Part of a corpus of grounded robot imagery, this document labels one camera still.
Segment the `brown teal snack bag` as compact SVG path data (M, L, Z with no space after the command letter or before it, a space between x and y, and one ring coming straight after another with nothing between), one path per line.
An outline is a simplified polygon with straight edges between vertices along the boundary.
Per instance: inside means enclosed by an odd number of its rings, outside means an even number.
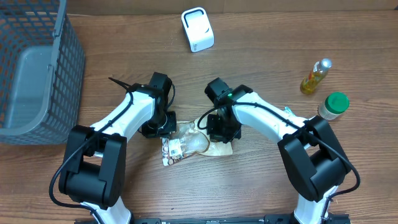
M162 163L171 166L194 155L221 157L233 154L231 143L213 142L205 130L194 121L178 121L177 131L162 138Z

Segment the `teal snack bar wrapper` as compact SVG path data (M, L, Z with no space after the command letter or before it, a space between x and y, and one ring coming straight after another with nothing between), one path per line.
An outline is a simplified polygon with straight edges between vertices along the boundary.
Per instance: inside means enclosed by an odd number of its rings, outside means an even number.
M286 106L286 107L284 108L284 112L287 113L289 116L295 116L295 114L293 113L293 111L292 111L288 106Z

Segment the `yellow liquid bottle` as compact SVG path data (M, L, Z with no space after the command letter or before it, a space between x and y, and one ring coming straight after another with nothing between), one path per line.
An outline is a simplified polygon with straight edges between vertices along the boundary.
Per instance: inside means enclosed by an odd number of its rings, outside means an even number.
M300 91L308 95L314 93L318 84L327 76L331 67L332 61L328 58L317 61L309 75L302 80Z

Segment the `green lid jar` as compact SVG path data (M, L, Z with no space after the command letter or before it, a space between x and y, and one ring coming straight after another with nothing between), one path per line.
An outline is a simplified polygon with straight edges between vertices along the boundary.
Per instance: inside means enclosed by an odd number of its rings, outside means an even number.
M333 120L349 108L349 99L342 92L334 92L327 96L318 106L318 114L326 120Z

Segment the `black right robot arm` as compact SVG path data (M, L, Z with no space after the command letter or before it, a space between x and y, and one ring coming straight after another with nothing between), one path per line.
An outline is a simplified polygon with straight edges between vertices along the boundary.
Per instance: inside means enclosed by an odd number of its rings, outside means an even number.
M246 125L279 148L298 202L292 213L265 215L264 223L350 223L348 215L328 212L352 165L327 120L288 114L248 86L232 89L220 78L207 84L205 94L214 105L204 115L211 140L229 143L239 139Z

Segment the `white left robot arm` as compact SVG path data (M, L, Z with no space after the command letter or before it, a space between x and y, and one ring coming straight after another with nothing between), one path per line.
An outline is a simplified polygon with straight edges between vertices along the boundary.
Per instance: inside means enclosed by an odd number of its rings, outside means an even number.
M127 143L135 133L167 138L177 129L175 112L169 110L175 86L166 74L153 73L146 85L117 84L126 91L121 104L91 126L72 128L62 165L49 185L53 203L88 210L93 223L133 223L121 198Z

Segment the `white barcode scanner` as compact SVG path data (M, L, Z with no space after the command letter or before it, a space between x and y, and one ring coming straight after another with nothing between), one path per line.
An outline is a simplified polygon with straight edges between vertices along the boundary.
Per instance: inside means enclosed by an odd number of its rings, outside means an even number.
M195 7L181 15L181 21L190 50L195 53L212 47L215 43L213 29L204 8Z

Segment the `dark grey mesh basket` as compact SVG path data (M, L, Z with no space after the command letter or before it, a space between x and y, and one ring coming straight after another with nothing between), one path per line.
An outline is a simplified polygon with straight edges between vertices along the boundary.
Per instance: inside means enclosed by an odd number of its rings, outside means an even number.
M62 144L76 125L85 53L66 1L1 1L1 142Z

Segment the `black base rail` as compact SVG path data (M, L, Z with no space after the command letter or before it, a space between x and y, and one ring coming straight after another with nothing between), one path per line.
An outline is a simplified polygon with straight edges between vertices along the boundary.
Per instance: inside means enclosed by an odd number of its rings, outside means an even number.
M96 223L94 220L76 220L75 223ZM133 224L289 224L298 223L293 221L293 215L273 214L264 217L238 217L238 218L189 218L189 219L171 219L161 220L159 218L137 218L130 221ZM350 224L349 215L329 214L327 224Z

